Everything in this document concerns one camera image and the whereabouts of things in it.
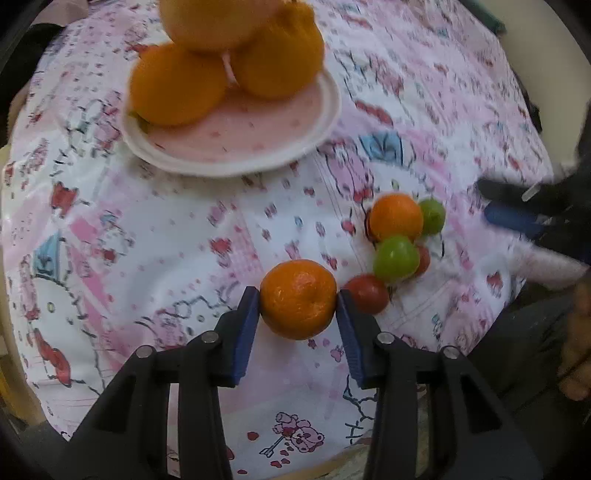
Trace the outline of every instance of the plate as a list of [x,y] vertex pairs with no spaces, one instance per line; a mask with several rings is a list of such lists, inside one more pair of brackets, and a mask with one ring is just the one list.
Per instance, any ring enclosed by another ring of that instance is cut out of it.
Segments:
[[131,151],[162,170],[232,177],[279,168],[314,150],[333,131],[340,91],[324,70],[289,100],[267,101],[231,88],[207,117],[182,127],[156,127],[129,110],[122,133]]

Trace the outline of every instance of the silver bolt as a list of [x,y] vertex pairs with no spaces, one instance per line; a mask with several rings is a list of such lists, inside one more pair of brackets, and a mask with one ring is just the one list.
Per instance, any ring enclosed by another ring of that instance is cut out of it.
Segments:
[[396,337],[390,332],[379,332],[376,338],[378,339],[378,342],[383,345],[390,345],[396,340]]
[[443,355],[445,355],[447,358],[451,360],[455,360],[461,355],[461,353],[456,347],[447,346],[443,348]]
[[140,358],[148,358],[152,353],[154,353],[154,347],[149,345],[142,345],[135,351],[135,354]]
[[200,338],[203,343],[215,343],[220,336],[213,330],[208,330],[207,332],[203,332]]

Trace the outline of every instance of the pink and white tablecloth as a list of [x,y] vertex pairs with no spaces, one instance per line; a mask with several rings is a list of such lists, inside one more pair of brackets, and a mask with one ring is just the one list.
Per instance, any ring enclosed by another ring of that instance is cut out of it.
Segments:
[[[339,285],[370,271],[363,221],[381,193],[447,208],[426,243],[431,267],[393,287],[378,316],[413,346],[468,352],[518,291],[516,274],[573,271],[532,261],[528,244],[482,219],[483,173],[551,175],[497,39],[455,0],[313,6],[342,118],[316,152],[264,174],[166,174],[121,140],[130,68],[166,40],[154,0],[93,2],[41,59],[4,170],[2,244],[27,381],[65,438],[135,348],[211,329],[278,262],[315,260]],[[331,458],[367,436],[375,398],[350,381],[334,322],[307,342],[261,322],[246,377],[220,392],[234,473],[262,479]]]

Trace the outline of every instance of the table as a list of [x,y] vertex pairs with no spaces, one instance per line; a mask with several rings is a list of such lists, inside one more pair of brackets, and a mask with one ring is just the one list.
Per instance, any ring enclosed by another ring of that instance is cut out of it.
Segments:
[[[480,175],[551,175],[492,34],[454,0],[313,6],[342,118],[316,152],[265,174],[175,176],[122,142],[130,68],[166,40],[154,0],[93,2],[41,59],[4,170],[2,243],[27,381],[65,438],[135,348],[184,345],[278,262],[315,260],[340,286],[369,271],[364,220],[383,193],[447,209],[425,241],[431,267],[394,286],[378,316],[412,346],[467,353],[516,275],[569,281],[580,269],[483,222]],[[307,342],[261,322],[246,377],[220,390],[232,469],[268,478],[324,462],[366,441],[375,400],[350,380],[334,322]],[[177,472],[174,392],[168,432]]]

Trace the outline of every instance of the orange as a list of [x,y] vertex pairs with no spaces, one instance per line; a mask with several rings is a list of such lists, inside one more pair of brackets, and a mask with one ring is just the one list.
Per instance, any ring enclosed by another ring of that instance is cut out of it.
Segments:
[[423,231],[423,212],[409,195],[390,193],[380,197],[369,213],[369,230],[380,242],[394,235],[414,241]]
[[336,281],[312,260],[291,260],[261,282],[261,314],[273,332],[305,340],[328,327],[335,313]]
[[322,69],[324,40],[312,7],[285,4],[248,42],[230,52],[240,87],[269,100],[287,98],[311,83]]
[[283,0],[160,0],[162,25],[173,42],[194,51],[224,51],[250,37]]
[[129,98],[140,117],[167,127],[203,118],[222,101],[227,86],[221,57],[168,43],[143,52],[131,72]]

